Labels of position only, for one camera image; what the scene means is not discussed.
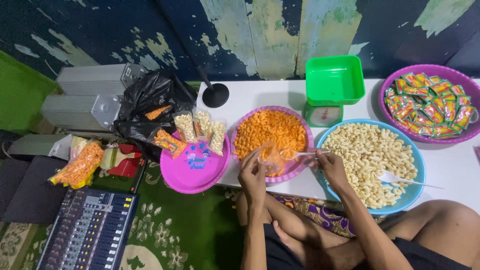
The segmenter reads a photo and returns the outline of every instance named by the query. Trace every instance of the dark blue wall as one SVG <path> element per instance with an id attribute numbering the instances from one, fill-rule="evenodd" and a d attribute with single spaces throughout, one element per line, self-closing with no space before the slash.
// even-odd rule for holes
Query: dark blue wall
<path id="1" fill-rule="evenodd" d="M 50 78 L 132 61 L 186 81 L 195 62 L 211 80 L 300 79 L 349 52 L 366 78 L 417 63 L 480 76 L 480 0 L 4 0 L 0 23 L 0 50 Z"/>

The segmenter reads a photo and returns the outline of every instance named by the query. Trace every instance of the pink tray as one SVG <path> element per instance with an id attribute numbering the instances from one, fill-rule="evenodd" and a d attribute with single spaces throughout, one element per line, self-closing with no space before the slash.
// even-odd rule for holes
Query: pink tray
<path id="1" fill-rule="evenodd" d="M 173 135 L 179 138 L 178 132 Z M 208 150 L 207 143 L 188 144 L 176 159 L 167 151 L 160 155 L 160 170 L 165 182 L 175 191 L 194 194 L 212 187 L 227 169 L 230 140 L 225 134 L 223 156 Z"/>
<path id="2" fill-rule="evenodd" d="M 300 123 L 303 125 L 303 128 L 305 128 L 306 131 L 306 137 L 307 137 L 307 145 L 309 148 L 313 148 L 313 134 L 312 130 L 308 126 L 307 122 L 296 112 L 289 108 L 281 107 L 281 106 L 265 106 L 265 107 L 260 107 L 257 109 L 252 110 L 251 112 L 247 113 L 245 116 L 243 116 L 235 126 L 235 129 L 233 130 L 232 134 L 232 139 L 230 142 L 230 148 L 232 149 L 232 153 L 235 152 L 235 145 L 233 145 L 233 142 L 235 141 L 235 138 L 237 137 L 237 129 L 240 126 L 240 124 L 245 121 L 247 118 L 252 116 L 254 113 L 260 111 L 260 110 L 278 110 L 278 111 L 284 111 L 286 114 L 289 115 L 295 115 L 298 119 L 300 119 Z M 238 159 L 237 155 L 232 155 L 233 160 L 235 163 L 240 167 L 241 163 L 240 160 Z M 301 173 L 304 169 L 306 168 L 306 165 L 303 164 L 300 161 L 289 161 L 285 163 L 285 170 L 284 174 L 281 176 L 277 177 L 265 177 L 265 182 L 267 183 L 281 183 L 287 180 L 292 179 L 293 177 L 297 176 L 299 173 Z"/>

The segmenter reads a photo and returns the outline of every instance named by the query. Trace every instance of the white macaroni snack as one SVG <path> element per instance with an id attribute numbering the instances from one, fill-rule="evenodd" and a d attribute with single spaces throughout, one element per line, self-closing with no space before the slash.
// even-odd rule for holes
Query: white macaroni snack
<path id="1" fill-rule="evenodd" d="M 411 146 L 404 146 L 397 137 L 377 125 L 348 123 L 337 127 L 322 144 L 342 157 L 348 183 L 365 207 L 391 206 L 405 194 L 405 182 L 382 184 L 377 177 L 382 169 L 407 180 L 417 177 Z"/>
<path id="2" fill-rule="evenodd" d="M 193 125 L 198 139 L 206 141 L 211 130 L 210 114 L 205 110 L 195 109 L 193 113 Z"/>
<path id="3" fill-rule="evenodd" d="M 223 156 L 223 141 L 227 131 L 227 122 L 224 120 L 212 121 L 212 130 L 208 136 L 208 147 L 214 153 Z"/>
<path id="4" fill-rule="evenodd" d="M 172 116 L 180 139 L 187 143 L 196 143 L 198 140 L 193 128 L 192 113 L 189 111 L 180 111 L 174 113 Z"/>

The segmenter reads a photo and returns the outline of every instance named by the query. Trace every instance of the black garbage bag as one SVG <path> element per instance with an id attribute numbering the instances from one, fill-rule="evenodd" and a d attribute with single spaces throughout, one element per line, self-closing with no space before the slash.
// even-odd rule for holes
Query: black garbage bag
<path id="1" fill-rule="evenodd" d="M 172 114 L 192 110 L 196 100 L 196 91 L 175 74 L 162 70 L 149 72 L 125 90 L 118 118 L 113 123 L 114 132 L 134 143 L 146 158 L 159 162 L 162 149 L 150 144 L 148 137 L 159 126 L 174 133 L 177 129 Z M 153 120 L 145 116 L 168 105 L 172 107 Z"/>

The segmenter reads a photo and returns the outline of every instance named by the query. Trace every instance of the hand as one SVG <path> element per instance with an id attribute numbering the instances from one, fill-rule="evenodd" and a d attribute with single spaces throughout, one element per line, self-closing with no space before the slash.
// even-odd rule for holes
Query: hand
<path id="1" fill-rule="evenodd" d="M 256 149 L 244 158 L 238 177 L 249 206 L 263 207 L 265 202 L 266 167 L 264 164 L 255 164 L 260 156 L 260 152 L 261 149 Z"/>
<path id="2" fill-rule="evenodd" d="M 310 161 L 308 164 L 309 167 L 313 167 L 314 170 L 316 167 L 323 170 L 325 178 L 330 184 L 330 188 L 338 194 L 338 191 L 342 190 L 345 187 L 350 187 L 350 184 L 347 180 L 347 174 L 345 173 L 345 167 L 343 165 L 343 160 L 340 156 L 334 153 L 322 153 L 321 150 L 316 149 L 315 154 L 318 160 Z"/>

